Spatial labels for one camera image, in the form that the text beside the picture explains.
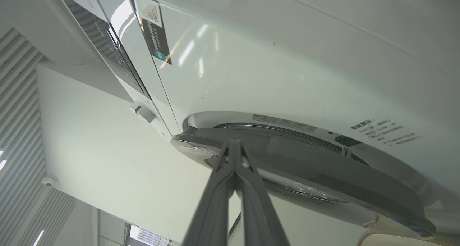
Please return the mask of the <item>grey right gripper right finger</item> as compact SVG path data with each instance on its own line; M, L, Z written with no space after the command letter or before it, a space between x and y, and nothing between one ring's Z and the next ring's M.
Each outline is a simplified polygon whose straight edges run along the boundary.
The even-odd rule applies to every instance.
M235 173L243 201L246 246L289 246L266 186L241 140L235 141Z

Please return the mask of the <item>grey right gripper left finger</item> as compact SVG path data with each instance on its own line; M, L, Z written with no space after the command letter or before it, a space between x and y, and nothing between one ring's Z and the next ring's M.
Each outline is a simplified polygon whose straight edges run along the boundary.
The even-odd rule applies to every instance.
M235 191L236 141L223 144L200 202L190 222L183 246L228 244L229 199Z

